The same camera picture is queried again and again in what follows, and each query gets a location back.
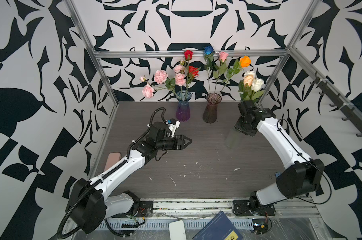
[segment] white paint chip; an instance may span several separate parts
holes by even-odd
[[[170,177],[170,179],[172,179],[173,183],[174,183],[174,186],[177,186],[173,180],[173,178],[168,174],[168,176]]]

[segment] wood grain surface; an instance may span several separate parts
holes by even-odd
[[[187,122],[181,122],[175,134],[183,134],[193,143],[184,150],[168,151],[159,162],[152,159],[111,195],[130,190],[141,199],[241,198],[273,183],[274,173],[282,172],[284,168],[262,134],[244,135],[236,149],[224,145],[229,130],[239,117],[237,104],[220,103],[217,121],[208,124],[202,119],[206,103],[190,103],[191,117]],[[103,172],[109,153],[126,155],[131,140],[145,132],[152,112],[159,107],[166,108],[165,119],[175,118],[177,103],[174,102],[119,104],[97,175]],[[160,112],[157,113],[153,122],[161,121],[160,116]]]

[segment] book cover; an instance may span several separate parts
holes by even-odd
[[[193,240],[242,240],[242,235],[221,211],[193,237]]]

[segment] black and white patterned wall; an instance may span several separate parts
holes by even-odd
[[[297,46],[362,112],[362,0],[324,0]],[[362,240],[362,137],[311,81],[290,58],[263,106],[286,119],[293,140],[324,162],[332,198],[317,207],[334,239]],[[323,202],[329,193],[322,179],[311,196]]]
[[[82,22],[97,51],[284,49],[310,0],[75,0]],[[252,57],[246,68],[268,78],[277,57]],[[161,90],[143,99],[144,83],[156,70],[170,76],[179,59],[103,59],[102,65],[121,101],[174,101],[174,94]],[[203,58],[193,59],[202,66]],[[240,100],[238,74],[223,89],[223,100]],[[209,93],[206,71],[191,88],[192,99],[204,101]]]
[[[61,0],[0,0],[0,239],[49,239],[113,103]]]

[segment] glass vase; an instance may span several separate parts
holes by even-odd
[[[217,120],[217,108],[218,103],[221,102],[222,98],[217,93],[209,93],[206,96],[207,105],[203,114],[203,120],[207,123],[213,123]]]
[[[178,107],[175,116],[177,120],[180,122],[185,122],[190,118],[190,107],[189,100],[192,98],[192,94],[190,92],[186,92],[186,90],[179,91],[177,93]]]

